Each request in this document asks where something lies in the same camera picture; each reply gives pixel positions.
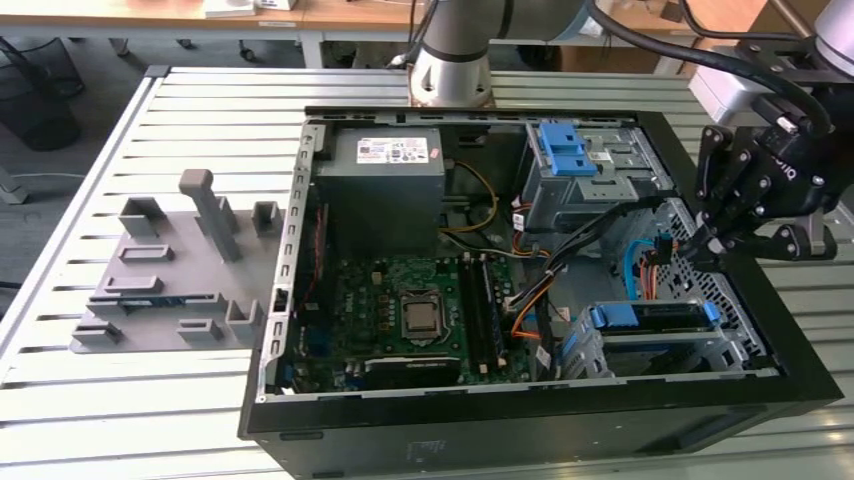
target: metal work surface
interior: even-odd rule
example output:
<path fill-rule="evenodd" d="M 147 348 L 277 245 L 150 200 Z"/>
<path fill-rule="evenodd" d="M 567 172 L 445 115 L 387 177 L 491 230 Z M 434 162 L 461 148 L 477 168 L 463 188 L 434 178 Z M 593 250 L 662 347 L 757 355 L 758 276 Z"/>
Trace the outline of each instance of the metal work surface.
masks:
<path fill-rule="evenodd" d="M 499 107 L 664 111 L 697 154 L 709 118 L 685 79 L 497 73 L 494 86 Z M 257 201 L 285 207 L 306 105 L 406 105 L 405 78 L 385 71 L 176 68 L 166 79 L 143 80 L 0 322 L 0 477 L 287 478 L 257 444 L 237 438 L 249 350 L 84 356 L 67 347 L 124 231 L 118 214 L 128 196 L 190 210 L 178 180 L 185 169 L 207 168 L 235 210 Z M 766 262 L 766 272 L 849 398 L 692 456 L 457 474 L 854 476 L 854 235 L 849 225 L 834 231 L 834 262 Z"/>

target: sticker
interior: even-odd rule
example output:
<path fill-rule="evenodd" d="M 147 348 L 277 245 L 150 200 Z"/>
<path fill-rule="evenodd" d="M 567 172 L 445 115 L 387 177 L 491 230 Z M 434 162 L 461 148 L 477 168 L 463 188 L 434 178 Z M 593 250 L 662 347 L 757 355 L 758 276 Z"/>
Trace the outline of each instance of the sticker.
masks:
<path fill-rule="evenodd" d="M 569 307 L 559 307 L 558 308 L 558 316 L 565 320 L 565 321 L 570 321 L 570 309 Z"/>
<path fill-rule="evenodd" d="M 426 138 L 363 138 L 357 163 L 429 163 Z"/>
<path fill-rule="evenodd" d="M 151 300 L 119 300 L 123 307 L 152 307 L 154 302 Z"/>
<path fill-rule="evenodd" d="M 513 214 L 513 229 L 525 232 L 525 215 L 521 213 Z"/>
<path fill-rule="evenodd" d="M 295 28 L 294 22 L 258 22 L 259 27 Z"/>
<path fill-rule="evenodd" d="M 612 160 L 612 154 L 605 151 L 605 152 L 587 152 L 587 157 L 590 157 L 590 160 L 593 160 L 594 162 L 613 162 L 614 160 Z"/>
<path fill-rule="evenodd" d="M 551 354 L 546 351 L 542 345 L 537 347 L 537 360 L 543 367 L 549 368 L 551 366 Z"/>

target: desk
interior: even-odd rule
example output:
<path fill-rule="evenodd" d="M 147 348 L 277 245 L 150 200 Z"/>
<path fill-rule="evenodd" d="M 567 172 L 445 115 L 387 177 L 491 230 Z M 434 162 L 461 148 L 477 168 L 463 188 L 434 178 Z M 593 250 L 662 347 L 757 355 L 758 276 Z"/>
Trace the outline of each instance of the desk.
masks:
<path fill-rule="evenodd" d="M 305 3 L 306 14 L 302 21 L 301 39 L 303 48 L 314 48 L 323 41 L 383 41 L 406 42 L 409 35 L 409 11 L 405 0 L 391 3 L 383 0 L 311 0 Z M 654 36 L 656 38 L 692 46 L 697 35 L 685 23 L 676 23 L 658 16 L 658 11 L 648 11 L 642 4 L 630 8 L 614 8 L 614 18 L 630 28 Z M 494 40 L 494 43 L 511 45 L 571 45 L 595 47 L 602 46 L 603 39 L 577 35 L 559 42 L 526 40 Z M 620 39 L 613 39 L 613 47 L 632 47 Z M 682 62 L 662 57 L 656 74 L 673 75 L 678 73 Z"/>
<path fill-rule="evenodd" d="M 680 45 L 690 46 L 697 39 L 685 24 L 658 18 L 642 5 L 618 8 L 614 15 L 632 28 Z M 298 40 L 307 68 L 323 68 L 323 41 L 406 41 L 409 6 L 381 0 L 301 0 L 293 11 L 261 10 L 254 17 L 206 19 L 202 0 L 6 0 L 0 29 L 7 36 Z M 602 39 L 577 36 L 555 45 L 599 46 Z M 613 46 L 629 45 L 614 39 Z M 656 73 L 677 73 L 681 64 L 662 59 Z"/>
<path fill-rule="evenodd" d="M 662 111 L 697 154 L 710 119 L 682 78 L 497 72 L 493 84 L 499 107 Z M 273 97 L 271 86 L 281 87 Z M 116 248 L 130 196 L 190 209 L 178 179 L 186 168 L 207 168 L 234 209 L 270 200 L 286 208 L 305 107 L 406 104 L 401 72 L 176 68 L 143 80 L 0 322 L 0 477 L 287 478 L 257 444 L 237 438 L 247 350 L 82 356 L 67 349 L 71 331 Z M 852 478 L 854 235 L 838 220 L 836 261 L 765 266 L 846 399 L 692 456 L 478 478 Z"/>

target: black trash bin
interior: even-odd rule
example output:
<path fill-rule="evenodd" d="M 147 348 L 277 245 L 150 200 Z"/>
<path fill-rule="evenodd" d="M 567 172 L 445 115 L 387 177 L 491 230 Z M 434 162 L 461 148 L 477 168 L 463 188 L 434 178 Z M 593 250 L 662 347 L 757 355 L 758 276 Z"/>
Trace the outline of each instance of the black trash bin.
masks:
<path fill-rule="evenodd" d="M 36 151 L 63 148 L 80 136 L 71 109 L 34 66 L 0 61 L 0 123 Z"/>
<path fill-rule="evenodd" d="M 22 67 L 22 62 L 35 66 L 34 71 L 44 77 L 62 98 L 83 92 L 86 84 L 59 38 L 3 37 L 0 50 L 10 62 Z"/>

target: open pc tower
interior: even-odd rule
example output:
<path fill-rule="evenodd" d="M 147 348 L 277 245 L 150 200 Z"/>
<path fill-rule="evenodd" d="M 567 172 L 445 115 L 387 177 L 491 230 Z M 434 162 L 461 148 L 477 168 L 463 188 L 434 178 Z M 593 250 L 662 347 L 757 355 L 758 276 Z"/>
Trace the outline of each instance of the open pc tower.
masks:
<path fill-rule="evenodd" d="M 646 112 L 309 112 L 241 436 L 295 478 L 702 449 L 841 392 L 750 258 L 680 256 Z"/>

